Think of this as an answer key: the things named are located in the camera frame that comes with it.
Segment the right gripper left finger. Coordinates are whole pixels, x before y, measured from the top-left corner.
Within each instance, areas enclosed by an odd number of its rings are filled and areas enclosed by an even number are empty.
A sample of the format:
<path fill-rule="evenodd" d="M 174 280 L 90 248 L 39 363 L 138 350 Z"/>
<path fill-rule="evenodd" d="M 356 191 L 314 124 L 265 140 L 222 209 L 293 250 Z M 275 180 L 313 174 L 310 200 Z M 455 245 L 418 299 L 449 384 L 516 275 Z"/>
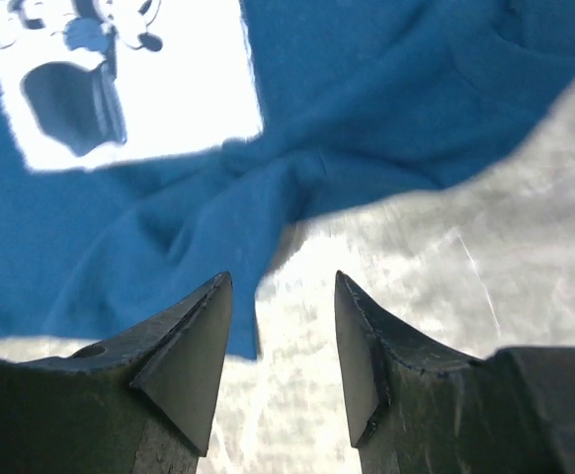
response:
<path fill-rule="evenodd" d="M 68 357 L 0 359 L 0 473 L 193 473 L 232 314 L 222 273 Z"/>

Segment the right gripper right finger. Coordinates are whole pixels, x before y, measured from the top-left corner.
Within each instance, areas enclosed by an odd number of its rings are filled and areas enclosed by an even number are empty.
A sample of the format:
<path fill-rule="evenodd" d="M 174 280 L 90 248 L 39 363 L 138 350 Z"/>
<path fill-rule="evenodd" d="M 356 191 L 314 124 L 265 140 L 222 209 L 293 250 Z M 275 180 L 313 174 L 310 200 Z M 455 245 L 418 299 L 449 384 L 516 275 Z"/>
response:
<path fill-rule="evenodd" d="M 366 473 L 575 473 L 575 347 L 479 359 L 379 306 L 337 273 L 350 443 Z"/>

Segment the blue t shirt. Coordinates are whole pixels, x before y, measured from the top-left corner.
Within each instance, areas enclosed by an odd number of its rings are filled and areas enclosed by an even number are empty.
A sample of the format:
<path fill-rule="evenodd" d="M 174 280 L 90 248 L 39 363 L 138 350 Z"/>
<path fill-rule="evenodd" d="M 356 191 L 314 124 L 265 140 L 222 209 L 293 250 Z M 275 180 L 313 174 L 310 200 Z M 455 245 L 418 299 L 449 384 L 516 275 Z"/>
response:
<path fill-rule="evenodd" d="M 102 340 L 284 229 L 455 186 L 575 79 L 575 1 L 0 1 L 0 338 Z"/>

